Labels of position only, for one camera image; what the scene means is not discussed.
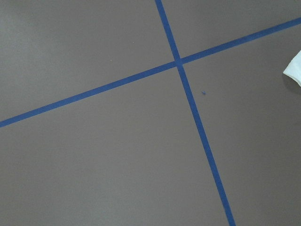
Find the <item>cream long-sleeve cat shirt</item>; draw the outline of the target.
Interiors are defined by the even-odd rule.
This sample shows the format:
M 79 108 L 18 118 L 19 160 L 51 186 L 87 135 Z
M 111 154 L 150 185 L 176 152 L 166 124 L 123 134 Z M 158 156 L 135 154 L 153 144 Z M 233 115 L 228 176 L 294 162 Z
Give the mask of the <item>cream long-sleeve cat shirt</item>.
M 283 74 L 301 86 L 301 51 L 290 61 Z

